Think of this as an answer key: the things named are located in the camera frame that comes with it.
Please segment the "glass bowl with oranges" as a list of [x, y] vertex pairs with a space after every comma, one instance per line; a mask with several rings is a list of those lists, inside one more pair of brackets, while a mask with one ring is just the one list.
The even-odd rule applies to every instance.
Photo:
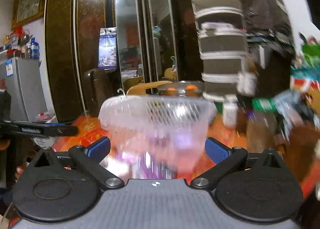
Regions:
[[201, 81], [179, 81], [157, 87], [159, 95], [179, 97], [201, 97], [204, 83]]

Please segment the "white small jar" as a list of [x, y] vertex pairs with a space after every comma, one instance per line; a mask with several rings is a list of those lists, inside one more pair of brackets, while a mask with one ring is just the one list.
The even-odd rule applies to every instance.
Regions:
[[237, 123], [238, 105], [235, 102], [224, 102], [222, 108], [222, 122], [227, 128], [235, 128]]

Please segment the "brown thermos jug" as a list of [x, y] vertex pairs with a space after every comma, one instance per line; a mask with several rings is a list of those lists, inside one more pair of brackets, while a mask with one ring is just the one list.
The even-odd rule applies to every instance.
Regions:
[[104, 69], [91, 69], [84, 73], [84, 95], [88, 113], [98, 117], [102, 104], [113, 96], [112, 83]]

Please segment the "white labelled can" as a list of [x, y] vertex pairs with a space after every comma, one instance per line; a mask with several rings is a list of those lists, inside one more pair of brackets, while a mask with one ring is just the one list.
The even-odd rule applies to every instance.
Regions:
[[244, 96], [255, 96], [257, 89], [257, 76], [254, 73], [239, 72], [237, 91]]

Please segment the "wooden chair back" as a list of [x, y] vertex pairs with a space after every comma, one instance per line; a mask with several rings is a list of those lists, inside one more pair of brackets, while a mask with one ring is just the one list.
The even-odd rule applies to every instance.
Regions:
[[127, 95], [146, 95], [148, 89], [154, 89], [162, 85], [171, 84], [171, 81], [157, 81], [149, 83], [140, 83], [137, 84], [127, 91]]

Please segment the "blue wall calendar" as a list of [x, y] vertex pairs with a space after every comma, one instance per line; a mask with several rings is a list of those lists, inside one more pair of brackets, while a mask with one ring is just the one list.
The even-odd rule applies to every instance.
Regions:
[[101, 28], [99, 35], [98, 67], [106, 70], [117, 68], [117, 29]]

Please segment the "glass jar green lid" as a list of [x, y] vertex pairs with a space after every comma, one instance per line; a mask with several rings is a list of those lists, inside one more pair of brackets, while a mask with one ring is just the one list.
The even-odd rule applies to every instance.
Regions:
[[277, 109], [274, 102], [267, 98], [254, 98], [252, 107], [253, 111], [247, 121], [247, 150], [251, 153], [262, 153], [266, 148], [275, 148]]

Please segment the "black cloth covered appliance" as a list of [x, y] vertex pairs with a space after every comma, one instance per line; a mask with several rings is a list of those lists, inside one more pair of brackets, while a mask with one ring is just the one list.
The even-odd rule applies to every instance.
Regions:
[[240, 0], [250, 56], [257, 73], [258, 98], [289, 89], [295, 46], [283, 0]]

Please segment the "grey small refrigerator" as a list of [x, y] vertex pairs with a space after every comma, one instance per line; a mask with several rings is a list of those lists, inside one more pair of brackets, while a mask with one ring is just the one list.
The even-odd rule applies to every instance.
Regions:
[[47, 111], [37, 60], [13, 57], [1, 61], [1, 89], [11, 96], [12, 120], [35, 122]]

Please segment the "stacked grey white drawer tower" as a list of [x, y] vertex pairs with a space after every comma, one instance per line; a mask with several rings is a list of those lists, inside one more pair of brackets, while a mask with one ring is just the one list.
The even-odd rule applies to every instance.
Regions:
[[237, 93], [247, 72], [247, 41], [240, 0], [191, 0], [195, 16], [203, 97], [223, 102]]

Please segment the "framed wall clock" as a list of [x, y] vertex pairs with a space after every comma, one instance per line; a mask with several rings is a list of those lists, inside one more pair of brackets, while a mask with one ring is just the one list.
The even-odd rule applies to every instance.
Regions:
[[45, 0], [14, 0], [11, 30], [43, 18], [44, 5]]

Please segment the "blue water bottle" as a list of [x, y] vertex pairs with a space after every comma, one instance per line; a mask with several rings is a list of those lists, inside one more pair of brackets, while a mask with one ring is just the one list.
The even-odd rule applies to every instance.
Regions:
[[40, 46], [39, 44], [35, 41], [35, 37], [31, 38], [31, 43], [30, 43], [30, 58], [39, 60], [40, 59]]

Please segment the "green shopping bag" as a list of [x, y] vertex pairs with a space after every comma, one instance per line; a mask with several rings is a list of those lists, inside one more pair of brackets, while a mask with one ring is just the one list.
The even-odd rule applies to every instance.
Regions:
[[319, 72], [319, 41], [314, 36], [307, 39], [302, 33], [299, 33], [299, 37], [303, 41], [301, 46], [302, 67]]

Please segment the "clear plastic perforated basket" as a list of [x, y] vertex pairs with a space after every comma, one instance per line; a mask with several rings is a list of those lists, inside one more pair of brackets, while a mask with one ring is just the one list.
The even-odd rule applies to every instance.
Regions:
[[107, 99], [98, 118], [117, 150], [148, 153], [178, 173], [189, 173], [204, 152], [216, 113], [204, 98], [124, 95]]

